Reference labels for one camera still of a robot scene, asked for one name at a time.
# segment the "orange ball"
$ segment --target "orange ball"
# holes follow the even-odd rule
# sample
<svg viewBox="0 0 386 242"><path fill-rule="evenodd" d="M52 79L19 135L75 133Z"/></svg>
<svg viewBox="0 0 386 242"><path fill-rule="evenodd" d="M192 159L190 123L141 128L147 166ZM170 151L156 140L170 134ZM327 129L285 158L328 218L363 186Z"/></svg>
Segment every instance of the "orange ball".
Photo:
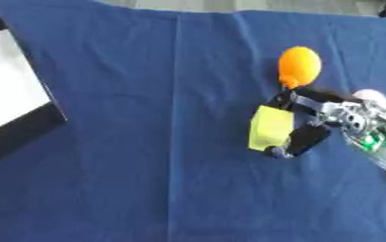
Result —
<svg viewBox="0 0 386 242"><path fill-rule="evenodd" d="M321 72L321 59L307 47L295 46L283 53L278 61L279 80L287 88L305 86Z"/></svg>

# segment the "table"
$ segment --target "table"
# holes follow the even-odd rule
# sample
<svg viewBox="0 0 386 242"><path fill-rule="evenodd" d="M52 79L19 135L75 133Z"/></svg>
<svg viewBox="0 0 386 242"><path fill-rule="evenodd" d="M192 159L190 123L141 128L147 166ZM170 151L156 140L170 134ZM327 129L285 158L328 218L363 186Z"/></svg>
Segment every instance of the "table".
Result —
<svg viewBox="0 0 386 242"><path fill-rule="evenodd" d="M386 94L386 20L1 0L68 123L0 161L0 241L386 241L386 174L333 135L246 148L306 45L316 86Z"/></svg>

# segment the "yellow cube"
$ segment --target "yellow cube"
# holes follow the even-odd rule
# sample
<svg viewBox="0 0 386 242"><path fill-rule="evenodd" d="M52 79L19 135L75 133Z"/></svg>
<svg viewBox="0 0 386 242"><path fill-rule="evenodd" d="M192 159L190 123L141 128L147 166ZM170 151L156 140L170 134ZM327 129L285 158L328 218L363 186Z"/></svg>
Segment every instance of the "yellow cube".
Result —
<svg viewBox="0 0 386 242"><path fill-rule="evenodd" d="M267 147L281 147L293 129L292 112L260 106L252 118L249 148L264 151Z"/></svg>

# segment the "blue cloth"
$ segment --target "blue cloth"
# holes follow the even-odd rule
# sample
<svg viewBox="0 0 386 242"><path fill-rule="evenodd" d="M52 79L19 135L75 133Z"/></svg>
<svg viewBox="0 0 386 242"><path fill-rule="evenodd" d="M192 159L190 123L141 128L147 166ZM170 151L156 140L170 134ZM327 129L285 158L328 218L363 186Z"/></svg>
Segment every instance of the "blue cloth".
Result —
<svg viewBox="0 0 386 242"><path fill-rule="evenodd" d="M68 123L0 161L0 241L386 241L386 174L334 134L301 158L248 150L276 59L386 94L386 20L1 0Z"/></svg>

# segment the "white ball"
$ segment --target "white ball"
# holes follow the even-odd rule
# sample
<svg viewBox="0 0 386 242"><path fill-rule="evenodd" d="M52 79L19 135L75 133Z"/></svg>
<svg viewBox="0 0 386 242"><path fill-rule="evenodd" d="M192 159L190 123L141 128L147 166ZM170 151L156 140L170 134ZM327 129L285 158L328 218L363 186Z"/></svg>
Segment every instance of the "white ball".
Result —
<svg viewBox="0 0 386 242"><path fill-rule="evenodd" d="M362 89L353 94L354 97L375 101L378 105L386 106L386 95L373 89Z"/></svg>

